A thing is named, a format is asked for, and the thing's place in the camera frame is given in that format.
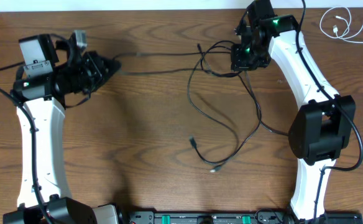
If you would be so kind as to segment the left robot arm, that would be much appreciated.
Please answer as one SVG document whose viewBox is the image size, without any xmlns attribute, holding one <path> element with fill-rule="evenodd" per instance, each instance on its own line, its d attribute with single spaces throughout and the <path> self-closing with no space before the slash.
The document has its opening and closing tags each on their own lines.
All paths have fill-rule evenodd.
<svg viewBox="0 0 363 224">
<path fill-rule="evenodd" d="M 17 209 L 4 223 L 119 223 L 114 205 L 90 207 L 73 199 L 63 153 L 67 94 L 85 100 L 121 67 L 117 60 L 87 50 L 86 33 L 69 38 L 39 34 L 19 41 L 18 66 L 10 97 L 22 133 L 22 182 Z"/>
</svg>

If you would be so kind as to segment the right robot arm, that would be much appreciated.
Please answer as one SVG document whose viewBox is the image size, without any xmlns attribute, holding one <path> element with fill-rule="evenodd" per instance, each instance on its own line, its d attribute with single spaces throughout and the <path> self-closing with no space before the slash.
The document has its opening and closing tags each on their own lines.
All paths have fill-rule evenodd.
<svg viewBox="0 0 363 224">
<path fill-rule="evenodd" d="M 231 70 L 253 71 L 275 61 L 298 107 L 287 134 L 298 171 L 286 221 L 353 222 L 354 215 L 331 215 L 324 209 L 331 169 L 349 144 L 356 110 L 352 96 L 341 96 L 331 86 L 305 45 L 301 24 L 293 15 L 276 15 L 269 0 L 248 5 L 235 32 L 241 41 L 232 46 Z"/>
</svg>

